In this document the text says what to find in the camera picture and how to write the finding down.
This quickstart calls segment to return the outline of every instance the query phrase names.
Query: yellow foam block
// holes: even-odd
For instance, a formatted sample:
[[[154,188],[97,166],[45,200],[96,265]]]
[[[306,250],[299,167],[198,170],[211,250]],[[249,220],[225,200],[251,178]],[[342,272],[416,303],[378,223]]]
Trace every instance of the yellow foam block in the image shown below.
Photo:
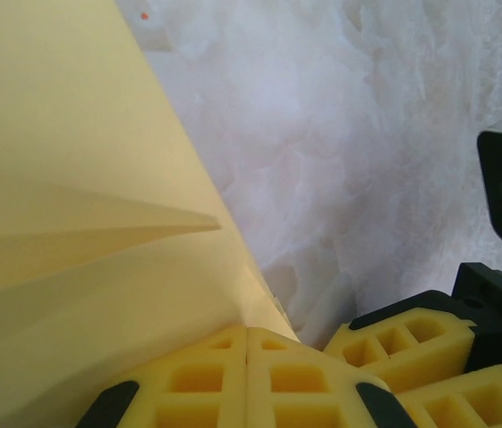
[[[247,345],[248,428],[374,427],[358,383],[387,386],[370,374],[262,328]]]
[[[119,376],[140,387],[118,428],[244,426],[246,337],[230,327]]]
[[[399,393],[462,374],[473,345],[471,325],[415,308],[359,330],[342,325],[324,353],[362,367]]]
[[[502,365],[397,396],[419,428],[502,428]]]

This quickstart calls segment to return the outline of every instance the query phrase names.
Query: white crumpled material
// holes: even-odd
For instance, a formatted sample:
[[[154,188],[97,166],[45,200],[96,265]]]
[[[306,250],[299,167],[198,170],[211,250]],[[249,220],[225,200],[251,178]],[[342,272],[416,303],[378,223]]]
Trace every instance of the white crumpled material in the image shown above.
[[[449,292],[462,261],[502,269],[476,154],[502,0],[119,5],[304,342]]]

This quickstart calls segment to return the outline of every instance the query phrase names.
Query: yellow paper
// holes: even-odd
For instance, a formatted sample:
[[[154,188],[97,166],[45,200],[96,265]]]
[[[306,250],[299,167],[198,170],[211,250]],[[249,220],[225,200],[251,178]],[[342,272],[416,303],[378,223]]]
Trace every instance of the yellow paper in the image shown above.
[[[294,337],[116,6],[0,1],[0,426],[235,323]]]

